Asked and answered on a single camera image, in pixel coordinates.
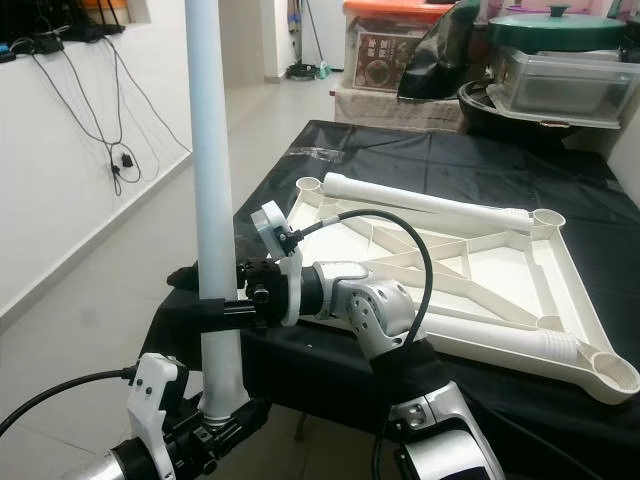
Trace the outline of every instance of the green pot lid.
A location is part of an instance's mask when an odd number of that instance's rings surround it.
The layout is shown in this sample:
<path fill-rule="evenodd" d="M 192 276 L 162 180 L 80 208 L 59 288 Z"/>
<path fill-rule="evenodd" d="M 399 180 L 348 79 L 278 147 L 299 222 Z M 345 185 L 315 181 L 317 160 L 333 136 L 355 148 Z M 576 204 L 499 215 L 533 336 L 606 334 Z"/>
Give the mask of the green pot lid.
<path fill-rule="evenodd" d="M 588 52 L 620 46 L 624 23 L 611 18 L 565 14 L 567 5 L 551 6 L 551 14 L 526 13 L 489 20 L 494 45 L 525 52 Z"/>

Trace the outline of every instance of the robotic arm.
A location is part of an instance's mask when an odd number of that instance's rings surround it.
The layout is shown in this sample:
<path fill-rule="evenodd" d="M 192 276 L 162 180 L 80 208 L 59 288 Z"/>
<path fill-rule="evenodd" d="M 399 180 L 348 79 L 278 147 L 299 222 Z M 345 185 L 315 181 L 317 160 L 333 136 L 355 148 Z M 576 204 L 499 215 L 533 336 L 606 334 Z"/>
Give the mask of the robotic arm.
<path fill-rule="evenodd" d="M 396 462 L 405 480 L 504 478 L 431 344 L 426 338 L 406 344 L 415 318 L 406 289 L 355 262 L 302 267 L 300 237 L 273 202 L 253 219 L 272 259 L 253 260 L 238 270 L 239 286 L 246 282 L 249 300 L 181 306 L 175 328 L 197 328 L 203 334 L 291 325 L 300 314 L 342 319 L 356 335 L 388 402 L 385 434 L 402 444 Z M 63 478 L 197 478 L 213 472 L 220 458 L 266 422 L 269 402 L 252 399 L 222 425 L 210 425 L 197 408 L 199 398 L 182 399 L 187 374 L 175 358 L 144 354 L 128 400 L 135 438 Z"/>

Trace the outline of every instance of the white plastic tube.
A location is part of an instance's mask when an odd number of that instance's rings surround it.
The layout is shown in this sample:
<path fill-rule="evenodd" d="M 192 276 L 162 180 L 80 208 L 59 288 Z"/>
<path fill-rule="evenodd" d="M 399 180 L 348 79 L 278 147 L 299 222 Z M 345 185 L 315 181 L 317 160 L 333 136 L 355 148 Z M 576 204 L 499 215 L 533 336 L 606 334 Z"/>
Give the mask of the white plastic tube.
<path fill-rule="evenodd" d="M 200 298 L 235 300 L 236 270 L 218 0 L 186 0 L 189 96 Z M 203 395 L 210 424 L 248 399 L 238 330 L 202 335 Z"/>
<path fill-rule="evenodd" d="M 553 330 L 522 330 L 436 314 L 428 314 L 422 328 L 428 333 L 567 365 L 575 365 L 578 356 L 576 339 Z"/>
<path fill-rule="evenodd" d="M 525 210 L 491 208 L 472 203 L 456 202 L 445 198 L 408 192 L 399 188 L 353 180 L 337 173 L 327 173 L 322 190 L 333 197 L 365 200 L 423 212 L 448 213 L 471 216 L 476 220 L 514 230 L 530 231 L 533 219 Z"/>

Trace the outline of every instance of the white metal pole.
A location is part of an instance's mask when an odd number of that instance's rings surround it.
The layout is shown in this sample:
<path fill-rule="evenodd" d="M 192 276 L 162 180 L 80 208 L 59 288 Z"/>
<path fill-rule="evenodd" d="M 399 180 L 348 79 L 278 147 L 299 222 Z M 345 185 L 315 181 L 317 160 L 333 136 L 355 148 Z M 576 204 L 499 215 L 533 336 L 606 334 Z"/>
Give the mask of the white metal pole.
<path fill-rule="evenodd" d="M 200 298 L 237 299 L 218 0 L 185 0 Z M 200 410 L 217 424 L 248 399 L 240 332 L 202 335 Z"/>

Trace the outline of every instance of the black tablecloth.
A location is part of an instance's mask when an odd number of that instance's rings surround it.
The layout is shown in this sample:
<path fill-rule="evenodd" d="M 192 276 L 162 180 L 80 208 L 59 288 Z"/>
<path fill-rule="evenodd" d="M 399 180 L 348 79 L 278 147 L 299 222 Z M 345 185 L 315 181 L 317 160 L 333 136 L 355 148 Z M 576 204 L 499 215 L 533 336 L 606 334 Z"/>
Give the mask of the black tablecloth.
<path fill-rule="evenodd" d="M 640 368 L 640 211 L 597 155 L 565 151 L 543 158 L 477 137 L 312 121 L 237 212 L 237 258 L 265 254 L 252 212 L 275 200 L 288 213 L 295 181 L 322 179 L 327 172 L 452 200 L 558 211 L 567 219 L 563 237 L 614 349 Z M 184 295 L 189 294 L 174 291 L 165 305 Z M 163 353 L 172 353 L 171 342 L 163 342 Z M 146 345 L 158 344 L 152 327 Z M 377 428 L 370 369 L 353 337 L 302 324 L 263 337 L 245 331 L 242 349 L 245 385 L 252 395 L 268 394 L 276 403 L 363 430 Z M 442 358 L 456 381 L 487 405 L 603 477 L 639 475 L 632 473 L 640 456 L 637 396 L 603 405 L 570 384 Z M 199 352 L 194 349 L 192 358 L 183 360 L 197 367 Z M 540 478 L 579 478 L 526 437 L 475 413 L 507 469 Z"/>

